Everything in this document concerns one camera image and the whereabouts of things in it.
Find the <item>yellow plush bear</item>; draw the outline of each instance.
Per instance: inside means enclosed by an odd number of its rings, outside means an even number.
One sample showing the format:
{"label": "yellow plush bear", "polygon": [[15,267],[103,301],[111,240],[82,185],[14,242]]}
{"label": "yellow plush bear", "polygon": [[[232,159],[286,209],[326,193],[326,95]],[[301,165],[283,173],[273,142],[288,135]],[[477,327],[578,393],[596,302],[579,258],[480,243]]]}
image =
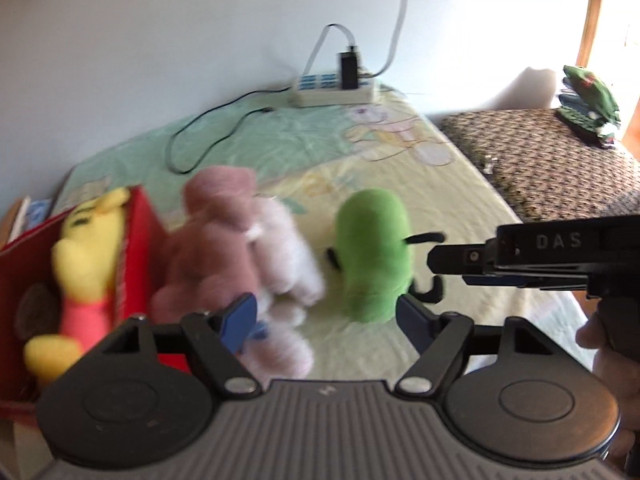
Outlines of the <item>yellow plush bear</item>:
{"label": "yellow plush bear", "polygon": [[32,338],[24,347],[27,369],[46,386],[70,368],[113,327],[112,297],[125,233],[129,190],[116,188],[84,202],[66,217],[51,251],[63,291],[59,335]]}

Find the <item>wooden window frame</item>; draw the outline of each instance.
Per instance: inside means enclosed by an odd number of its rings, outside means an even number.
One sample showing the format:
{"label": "wooden window frame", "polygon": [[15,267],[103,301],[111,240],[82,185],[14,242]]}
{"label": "wooden window frame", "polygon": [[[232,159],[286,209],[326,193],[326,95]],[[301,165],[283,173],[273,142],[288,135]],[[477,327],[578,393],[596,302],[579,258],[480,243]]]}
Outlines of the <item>wooden window frame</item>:
{"label": "wooden window frame", "polygon": [[600,16],[600,7],[602,0],[589,0],[587,6],[587,16],[584,20],[584,28],[582,29],[582,40],[580,41],[580,50],[578,51],[577,66],[587,66],[591,49],[593,48],[593,40],[596,37],[598,28],[598,17]]}

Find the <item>ribbed surface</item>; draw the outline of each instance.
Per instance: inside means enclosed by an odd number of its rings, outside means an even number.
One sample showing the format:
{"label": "ribbed surface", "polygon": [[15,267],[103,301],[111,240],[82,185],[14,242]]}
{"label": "ribbed surface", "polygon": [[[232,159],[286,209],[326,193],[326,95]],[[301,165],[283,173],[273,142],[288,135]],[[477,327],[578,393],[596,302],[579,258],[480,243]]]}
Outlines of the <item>ribbed surface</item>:
{"label": "ribbed surface", "polygon": [[426,404],[382,383],[275,383],[252,402],[227,403],[190,449],[135,472],[57,463],[46,480],[604,480],[600,462],[518,470],[462,447]]}

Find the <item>red box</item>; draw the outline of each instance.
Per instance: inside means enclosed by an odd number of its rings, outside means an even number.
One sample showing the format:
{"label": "red box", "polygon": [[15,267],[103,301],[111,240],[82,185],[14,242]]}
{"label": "red box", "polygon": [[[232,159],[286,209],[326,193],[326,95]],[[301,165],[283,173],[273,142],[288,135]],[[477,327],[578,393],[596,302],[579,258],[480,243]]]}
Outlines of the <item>red box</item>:
{"label": "red box", "polygon": [[[35,424],[34,378],[22,360],[24,343],[14,333],[20,298],[33,283],[58,290],[51,269],[51,248],[69,211],[47,220],[0,251],[0,418]],[[135,313],[145,314],[151,295],[162,284],[160,249],[167,233],[142,187],[131,188],[127,225],[115,291],[116,323]],[[163,359],[163,362],[177,360]]]}

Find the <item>hand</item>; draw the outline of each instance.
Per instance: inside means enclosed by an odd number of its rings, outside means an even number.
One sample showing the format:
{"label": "hand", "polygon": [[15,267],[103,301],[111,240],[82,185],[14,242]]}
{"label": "hand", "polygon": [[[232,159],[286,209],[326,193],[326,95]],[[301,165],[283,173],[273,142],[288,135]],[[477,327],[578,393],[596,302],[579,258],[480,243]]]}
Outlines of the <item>hand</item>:
{"label": "hand", "polygon": [[609,454],[613,458],[625,456],[633,447],[635,432],[640,430],[640,363],[611,349],[597,313],[578,330],[575,341],[582,348],[598,349],[593,361],[593,373],[616,396],[622,417]]}

